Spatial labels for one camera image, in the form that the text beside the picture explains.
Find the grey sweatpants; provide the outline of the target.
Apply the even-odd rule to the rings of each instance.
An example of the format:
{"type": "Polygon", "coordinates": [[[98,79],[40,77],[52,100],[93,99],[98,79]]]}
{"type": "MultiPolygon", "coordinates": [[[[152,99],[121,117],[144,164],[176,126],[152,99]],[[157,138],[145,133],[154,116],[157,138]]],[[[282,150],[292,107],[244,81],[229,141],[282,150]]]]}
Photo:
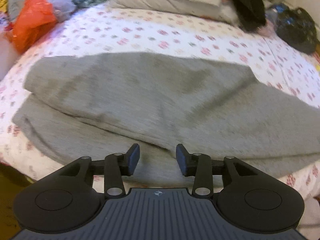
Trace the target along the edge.
{"type": "Polygon", "coordinates": [[[62,164],[138,143],[133,177],[178,186],[175,148],[235,156],[280,178],[319,160],[319,110],[251,68],[152,53],[44,57],[26,75],[13,123],[62,164]]]}

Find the black garment on blanket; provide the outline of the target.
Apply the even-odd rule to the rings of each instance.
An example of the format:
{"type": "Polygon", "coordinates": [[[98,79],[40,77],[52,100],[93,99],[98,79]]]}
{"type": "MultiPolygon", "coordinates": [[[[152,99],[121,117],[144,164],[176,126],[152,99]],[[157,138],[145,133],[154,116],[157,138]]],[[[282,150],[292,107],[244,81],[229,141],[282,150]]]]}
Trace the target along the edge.
{"type": "Polygon", "coordinates": [[[232,0],[242,28],[253,32],[266,24],[263,0],[232,0]]]}

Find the clear bag with pink cloth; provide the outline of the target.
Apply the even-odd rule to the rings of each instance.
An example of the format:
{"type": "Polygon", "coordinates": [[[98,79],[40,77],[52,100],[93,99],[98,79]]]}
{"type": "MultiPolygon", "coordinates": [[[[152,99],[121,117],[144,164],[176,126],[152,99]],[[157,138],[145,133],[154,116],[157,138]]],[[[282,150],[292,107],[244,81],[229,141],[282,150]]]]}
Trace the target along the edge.
{"type": "Polygon", "coordinates": [[[278,15],[287,9],[289,9],[289,7],[284,3],[274,3],[272,5],[269,5],[265,9],[266,19],[268,20],[268,22],[275,25],[278,15]]]}

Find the black plastic bag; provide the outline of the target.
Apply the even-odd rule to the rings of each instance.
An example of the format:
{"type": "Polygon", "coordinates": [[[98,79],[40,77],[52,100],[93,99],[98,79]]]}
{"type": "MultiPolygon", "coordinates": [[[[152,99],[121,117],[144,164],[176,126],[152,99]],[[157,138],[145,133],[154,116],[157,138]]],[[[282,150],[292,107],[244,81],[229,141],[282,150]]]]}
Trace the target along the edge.
{"type": "Polygon", "coordinates": [[[289,46],[305,54],[316,51],[318,44],[316,25],[303,8],[286,9],[278,14],[276,34],[289,46]]]}

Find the orange plastic bag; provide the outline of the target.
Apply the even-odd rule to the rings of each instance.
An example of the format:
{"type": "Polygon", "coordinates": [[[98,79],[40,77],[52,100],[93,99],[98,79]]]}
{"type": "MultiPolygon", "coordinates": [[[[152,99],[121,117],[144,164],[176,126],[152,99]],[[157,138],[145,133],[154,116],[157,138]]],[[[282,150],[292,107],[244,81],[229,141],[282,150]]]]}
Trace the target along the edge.
{"type": "Polygon", "coordinates": [[[57,24],[52,3],[48,0],[25,0],[8,34],[18,53],[25,53],[57,24]]]}

